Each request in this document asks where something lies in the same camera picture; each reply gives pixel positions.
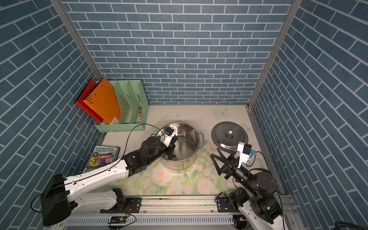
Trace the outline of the steel ladle spoon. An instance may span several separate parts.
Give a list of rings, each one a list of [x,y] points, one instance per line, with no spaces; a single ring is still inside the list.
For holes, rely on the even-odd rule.
[[[175,154],[172,154],[171,156],[168,157],[168,160],[177,161],[177,156]]]

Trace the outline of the steel soup pot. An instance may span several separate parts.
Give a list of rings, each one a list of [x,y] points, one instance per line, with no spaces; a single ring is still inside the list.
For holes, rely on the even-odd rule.
[[[175,143],[174,154],[177,156],[177,161],[170,161],[164,154],[160,161],[172,171],[182,171],[192,166],[197,159],[197,152],[204,147],[204,134],[197,132],[191,125],[183,122],[173,122],[166,124],[156,134],[164,141],[164,130],[166,126],[173,127],[177,130],[176,136],[178,140]]]

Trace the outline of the floral table mat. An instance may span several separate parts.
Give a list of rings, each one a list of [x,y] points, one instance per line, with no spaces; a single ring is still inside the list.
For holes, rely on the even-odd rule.
[[[204,134],[204,148],[198,151],[195,163],[183,171],[173,171],[157,160],[146,170],[125,179],[114,181],[99,191],[121,188],[127,196],[217,195],[230,193],[240,186],[231,178],[218,175],[210,159],[216,145],[211,138],[212,128],[219,122],[231,121],[247,132],[252,149],[259,151],[248,111],[244,105],[156,105],[149,107],[144,131],[107,133],[102,145],[120,147],[120,154],[140,148],[141,143],[157,129],[171,122],[190,124]]]

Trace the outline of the steel pot lid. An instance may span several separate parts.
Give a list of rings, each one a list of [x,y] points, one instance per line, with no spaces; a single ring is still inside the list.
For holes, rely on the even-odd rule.
[[[211,130],[211,138],[217,147],[231,151],[236,151],[240,142],[248,143],[244,128],[231,121],[216,124]]]

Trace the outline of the treehouse book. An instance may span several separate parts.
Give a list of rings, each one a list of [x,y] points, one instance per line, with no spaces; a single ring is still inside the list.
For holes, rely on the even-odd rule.
[[[82,173],[87,173],[115,162],[119,152],[119,147],[95,146],[93,154]]]

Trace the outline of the green file organizer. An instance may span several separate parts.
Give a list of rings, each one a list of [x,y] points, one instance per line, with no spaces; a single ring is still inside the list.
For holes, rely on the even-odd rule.
[[[94,127],[101,133],[144,131],[149,104],[141,80],[111,80],[121,109],[118,124],[99,124]]]

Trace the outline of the orange folder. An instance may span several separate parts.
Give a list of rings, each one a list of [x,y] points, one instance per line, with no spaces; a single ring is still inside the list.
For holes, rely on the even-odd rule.
[[[79,104],[98,124],[119,123],[121,109],[117,94],[106,78],[99,82],[91,79],[79,98]]]

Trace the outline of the aluminium mounting rail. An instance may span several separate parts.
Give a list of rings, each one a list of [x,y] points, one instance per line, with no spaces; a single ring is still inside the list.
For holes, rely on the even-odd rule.
[[[289,195],[282,202],[286,230],[302,230],[303,224]],[[126,224],[111,224],[112,216],[127,216]],[[241,213],[219,213],[214,195],[143,196],[139,213],[102,214],[89,206],[52,226],[53,230],[254,230],[248,222],[238,229],[234,220]]]

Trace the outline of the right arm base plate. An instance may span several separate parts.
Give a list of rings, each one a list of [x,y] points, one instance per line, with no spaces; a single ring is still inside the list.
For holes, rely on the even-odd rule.
[[[224,196],[219,196],[215,198],[215,203],[217,205],[217,210],[219,213],[236,213],[239,212],[237,209],[235,209],[231,203],[229,202],[229,199]]]

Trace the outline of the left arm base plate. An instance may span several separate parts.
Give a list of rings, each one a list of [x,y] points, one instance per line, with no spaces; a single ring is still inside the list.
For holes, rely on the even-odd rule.
[[[139,198],[139,197],[131,197],[125,200],[117,198],[117,202],[110,209],[101,209],[100,213],[103,213],[103,214],[139,213],[141,202],[142,202],[142,198]]]

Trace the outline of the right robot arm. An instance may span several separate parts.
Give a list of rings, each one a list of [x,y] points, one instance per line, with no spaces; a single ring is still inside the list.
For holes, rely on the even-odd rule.
[[[282,202],[274,196],[278,186],[271,172],[263,168],[247,169],[249,156],[244,153],[236,158],[232,151],[225,150],[228,157],[220,149],[217,151],[218,155],[210,155],[217,173],[241,185],[229,195],[221,192],[216,196],[218,212],[241,213],[234,220],[238,229],[245,227],[241,223],[245,220],[254,230],[286,230]]]

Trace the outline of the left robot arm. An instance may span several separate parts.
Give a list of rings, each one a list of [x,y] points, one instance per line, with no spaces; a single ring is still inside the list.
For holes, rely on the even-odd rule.
[[[171,156],[178,136],[149,137],[140,149],[124,155],[120,160],[102,168],[76,176],[64,177],[61,173],[50,178],[43,190],[41,213],[44,226],[55,225],[73,210],[81,207],[77,198],[115,180],[133,176],[158,160],[161,156]]]

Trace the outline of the small black circuit board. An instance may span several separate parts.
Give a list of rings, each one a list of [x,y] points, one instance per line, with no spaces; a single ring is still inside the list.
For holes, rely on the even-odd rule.
[[[108,222],[109,225],[117,224],[117,225],[124,225],[127,222],[127,216],[112,216],[110,221]]]

